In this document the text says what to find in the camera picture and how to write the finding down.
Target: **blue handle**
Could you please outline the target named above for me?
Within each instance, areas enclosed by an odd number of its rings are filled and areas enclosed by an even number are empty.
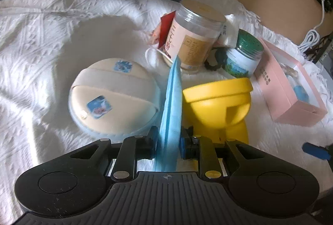
[[[304,143],[302,146],[303,152],[307,153],[309,155],[312,155],[314,157],[317,157],[322,160],[330,160],[331,155],[328,153],[328,151],[324,147],[316,146],[311,143]]]

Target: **yellow toy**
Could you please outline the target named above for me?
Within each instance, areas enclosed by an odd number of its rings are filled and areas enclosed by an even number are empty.
[[[250,110],[253,90],[248,78],[221,80],[183,90],[184,121],[194,127],[194,135],[215,143],[225,139],[249,142],[245,116]]]

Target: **green jar lid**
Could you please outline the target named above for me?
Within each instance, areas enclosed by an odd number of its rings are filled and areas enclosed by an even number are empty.
[[[238,32],[236,49],[253,60],[260,59],[264,52],[261,42],[252,34],[242,29],[239,29]]]

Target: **pink gift box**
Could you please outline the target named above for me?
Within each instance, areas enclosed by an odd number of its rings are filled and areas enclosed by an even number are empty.
[[[313,126],[327,110],[319,92],[303,66],[288,53],[259,39],[264,46],[261,61],[254,72],[274,122]],[[298,71],[298,81],[309,95],[309,103],[297,99],[279,63]]]

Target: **glass jar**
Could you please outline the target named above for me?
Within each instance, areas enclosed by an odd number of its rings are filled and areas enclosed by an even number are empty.
[[[198,71],[219,37],[226,18],[214,8],[193,0],[182,0],[172,22],[164,53],[181,67]]]
[[[245,30],[238,33],[236,48],[229,48],[224,55],[216,55],[218,62],[222,62],[222,68],[236,78],[251,77],[257,68],[264,47],[261,42]]]

